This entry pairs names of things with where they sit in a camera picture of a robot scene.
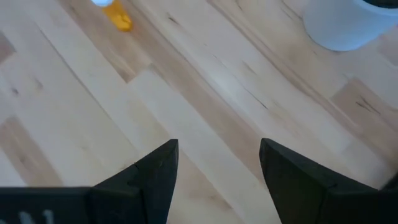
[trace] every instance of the orange object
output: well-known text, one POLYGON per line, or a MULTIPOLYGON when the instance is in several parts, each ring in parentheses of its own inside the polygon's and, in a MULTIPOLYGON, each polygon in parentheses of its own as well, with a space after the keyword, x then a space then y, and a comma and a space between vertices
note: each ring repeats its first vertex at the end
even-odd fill
POLYGON ((92 0, 97 6, 102 7, 103 12, 113 24, 123 32, 132 29, 133 23, 120 0, 92 0))

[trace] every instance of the white bin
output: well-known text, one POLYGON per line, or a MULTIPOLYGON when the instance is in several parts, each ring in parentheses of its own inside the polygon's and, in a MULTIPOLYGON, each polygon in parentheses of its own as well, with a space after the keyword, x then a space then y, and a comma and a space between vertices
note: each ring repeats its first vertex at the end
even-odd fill
POLYGON ((354 50, 398 23, 398 9, 363 0, 311 0, 303 15, 309 36, 336 51, 354 50))

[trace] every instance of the white cylindrical container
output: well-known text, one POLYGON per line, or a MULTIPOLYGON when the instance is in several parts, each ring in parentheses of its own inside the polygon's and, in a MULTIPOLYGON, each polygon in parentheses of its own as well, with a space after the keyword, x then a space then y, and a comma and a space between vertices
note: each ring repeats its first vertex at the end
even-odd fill
POLYGON ((336 51, 354 50, 398 22, 398 8, 377 7, 364 0, 311 0, 303 21, 309 36, 336 51))

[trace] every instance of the wooden floor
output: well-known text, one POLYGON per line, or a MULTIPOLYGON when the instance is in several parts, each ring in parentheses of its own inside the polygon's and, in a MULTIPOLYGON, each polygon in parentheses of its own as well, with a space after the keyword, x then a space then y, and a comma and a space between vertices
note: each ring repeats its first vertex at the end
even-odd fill
POLYGON ((307 0, 0 0, 0 185, 95 185, 170 138, 170 224, 280 223, 261 138, 381 187, 398 170, 398 29, 347 53, 307 0))

